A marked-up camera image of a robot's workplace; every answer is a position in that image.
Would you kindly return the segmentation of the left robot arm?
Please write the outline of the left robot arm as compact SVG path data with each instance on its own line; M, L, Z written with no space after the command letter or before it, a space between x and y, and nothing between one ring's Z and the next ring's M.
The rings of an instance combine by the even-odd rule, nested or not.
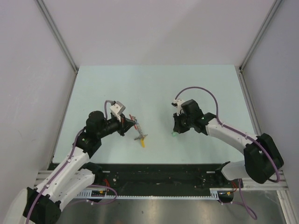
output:
M27 188L23 216L28 224L54 224L68 203L89 186L103 182L100 166L90 159L101 146L102 138L117 132L124 136L135 122L124 114L106 119L103 112L93 111L86 120L66 158L34 189Z

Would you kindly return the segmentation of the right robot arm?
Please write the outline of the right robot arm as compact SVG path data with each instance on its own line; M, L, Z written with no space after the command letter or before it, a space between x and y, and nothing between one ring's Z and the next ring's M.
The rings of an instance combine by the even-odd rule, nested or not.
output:
M203 113L198 103L191 99L175 99L172 105L177 111L173 114L174 133L182 134L190 129L206 136L217 138L243 154L238 162L225 162L216 169L215 181L220 187L227 187L233 180L251 178L259 184L277 175L284 165L282 156L271 136L245 134L228 128L210 112Z

